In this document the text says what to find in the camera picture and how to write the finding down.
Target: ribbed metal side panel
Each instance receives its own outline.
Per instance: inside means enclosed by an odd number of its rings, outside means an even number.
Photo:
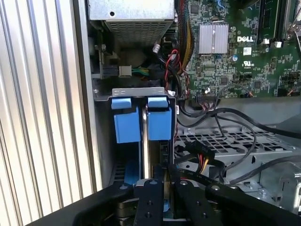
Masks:
[[[0,0],[0,225],[93,192],[69,0]]]

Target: yellow wire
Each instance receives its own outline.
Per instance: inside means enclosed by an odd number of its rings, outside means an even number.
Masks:
[[[186,51],[184,54],[183,68],[185,68],[188,64],[189,50],[190,50],[190,46],[191,46],[191,35],[190,35],[190,27],[189,27],[188,21],[186,23],[186,26],[187,26],[187,45],[186,45]]]
[[[204,172],[204,170],[205,170],[205,168],[206,168],[208,162],[209,162],[209,159],[206,159],[201,173]]]

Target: heatsink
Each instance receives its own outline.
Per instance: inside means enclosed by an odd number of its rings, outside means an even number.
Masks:
[[[223,54],[228,51],[228,24],[200,24],[198,54]]]

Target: blue drive bay latch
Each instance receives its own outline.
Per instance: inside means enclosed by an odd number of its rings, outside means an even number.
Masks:
[[[118,144],[141,141],[139,109],[131,97],[113,98],[116,140]],[[172,136],[172,109],[167,97],[147,98],[148,139],[170,140]]]

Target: blue plastic tab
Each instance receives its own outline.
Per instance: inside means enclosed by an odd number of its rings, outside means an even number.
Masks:
[[[129,185],[134,185],[138,180],[139,180],[139,162],[135,160],[129,160],[126,164],[124,182]]]
[[[131,98],[113,98],[111,108],[112,110],[127,109],[132,107]]]
[[[140,142],[138,107],[133,113],[114,115],[114,121],[118,144]]]
[[[149,140],[171,139],[172,111],[148,113]]]
[[[149,97],[148,107],[168,107],[166,97]]]

